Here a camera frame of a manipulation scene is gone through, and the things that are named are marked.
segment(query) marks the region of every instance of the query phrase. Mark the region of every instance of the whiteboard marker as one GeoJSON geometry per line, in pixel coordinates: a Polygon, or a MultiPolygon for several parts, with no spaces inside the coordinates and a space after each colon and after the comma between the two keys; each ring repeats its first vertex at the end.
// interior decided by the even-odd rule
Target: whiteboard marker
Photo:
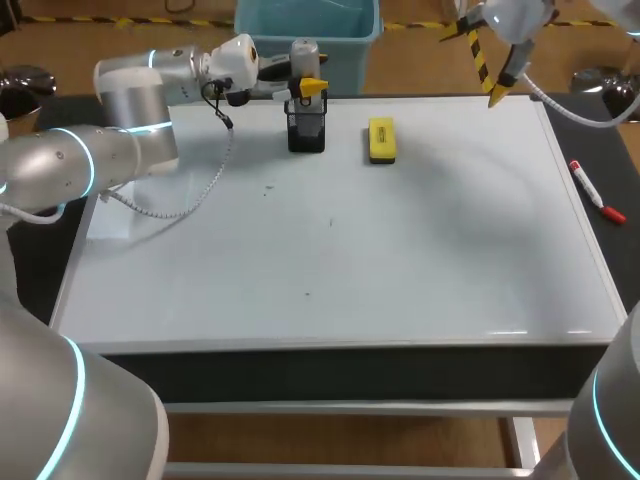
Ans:
{"type": "Polygon", "coordinates": [[[605,207],[604,202],[602,201],[602,197],[596,190],[596,187],[593,186],[593,183],[591,183],[591,180],[589,180],[589,177],[587,177],[586,172],[580,166],[577,160],[571,160],[571,162],[569,163],[569,168],[578,179],[578,182],[580,182],[580,185],[582,185],[582,188],[584,188],[584,191],[587,192],[587,195],[591,199],[591,202],[593,202],[593,204],[598,207],[600,213],[602,213],[605,217],[607,217],[612,222],[617,223],[618,225],[622,225],[627,221],[627,217],[625,217],[615,208],[605,207]]]}

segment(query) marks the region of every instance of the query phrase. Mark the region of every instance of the whiteboard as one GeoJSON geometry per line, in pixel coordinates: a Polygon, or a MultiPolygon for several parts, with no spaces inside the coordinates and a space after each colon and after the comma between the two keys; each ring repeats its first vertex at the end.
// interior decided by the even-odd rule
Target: whiteboard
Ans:
{"type": "MultiPolygon", "coordinates": [[[[228,113],[234,157],[189,218],[87,208],[101,233],[78,235],[60,333],[98,353],[600,344],[625,318],[541,104],[332,100],[309,155],[287,151],[281,104],[228,113]],[[383,116],[398,157],[373,166],[383,116]]],[[[206,106],[171,117],[178,171],[133,192],[164,211],[200,194],[226,142],[206,106]]]]}

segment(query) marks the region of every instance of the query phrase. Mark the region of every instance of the whiteboard eraser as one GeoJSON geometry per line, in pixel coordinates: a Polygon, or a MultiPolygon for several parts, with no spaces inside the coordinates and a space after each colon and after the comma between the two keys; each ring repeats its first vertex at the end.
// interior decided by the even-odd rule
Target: whiteboard eraser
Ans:
{"type": "Polygon", "coordinates": [[[396,136],[393,118],[369,119],[369,161],[375,164],[395,163],[396,136]]]}

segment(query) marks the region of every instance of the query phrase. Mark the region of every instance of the plastic bin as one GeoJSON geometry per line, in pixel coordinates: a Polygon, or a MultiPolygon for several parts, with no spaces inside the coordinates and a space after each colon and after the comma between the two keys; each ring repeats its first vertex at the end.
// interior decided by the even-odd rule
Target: plastic bin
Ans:
{"type": "Polygon", "coordinates": [[[236,33],[248,33],[258,54],[288,53],[298,37],[311,37],[329,55],[322,78],[330,95],[362,92],[367,57],[382,33],[378,0],[238,0],[236,33]]]}

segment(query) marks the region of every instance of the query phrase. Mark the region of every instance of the floor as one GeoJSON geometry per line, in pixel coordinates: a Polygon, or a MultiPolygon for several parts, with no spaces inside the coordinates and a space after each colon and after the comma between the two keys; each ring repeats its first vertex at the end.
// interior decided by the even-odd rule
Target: floor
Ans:
{"type": "MultiPolygon", "coordinates": [[[[182,3],[171,0],[174,8],[182,3]]],[[[197,0],[185,17],[232,20],[234,5],[233,0],[197,0]]],[[[22,0],[22,6],[33,16],[167,16],[162,0],[22,0]]],[[[556,7],[559,20],[604,19],[586,0],[557,0],[556,7]]],[[[452,15],[451,7],[440,0],[381,0],[381,9],[387,22],[442,21],[452,15]]],[[[0,61],[49,69],[61,95],[88,94],[93,66],[100,59],[191,43],[207,50],[232,35],[231,30],[200,27],[23,25],[21,31],[0,38],[0,61]]],[[[438,35],[437,29],[386,32],[371,49],[366,92],[482,93],[467,39],[439,44],[438,35]]],[[[481,31],[479,39],[495,78],[508,49],[490,31],[481,31]]],[[[624,33],[612,27],[549,27],[537,38],[529,72],[544,90],[563,92],[572,72],[580,68],[622,67],[626,62],[635,69],[640,54],[635,49],[629,55],[629,47],[624,33]]],[[[12,134],[28,130],[32,123],[33,119],[14,123],[12,134]]],[[[620,132],[640,167],[637,128],[624,125],[620,132]]],[[[543,452],[564,427],[564,419],[536,421],[543,452]]],[[[495,418],[182,415],[171,418],[170,459],[501,467],[512,464],[503,432],[503,422],[495,418]]]]}

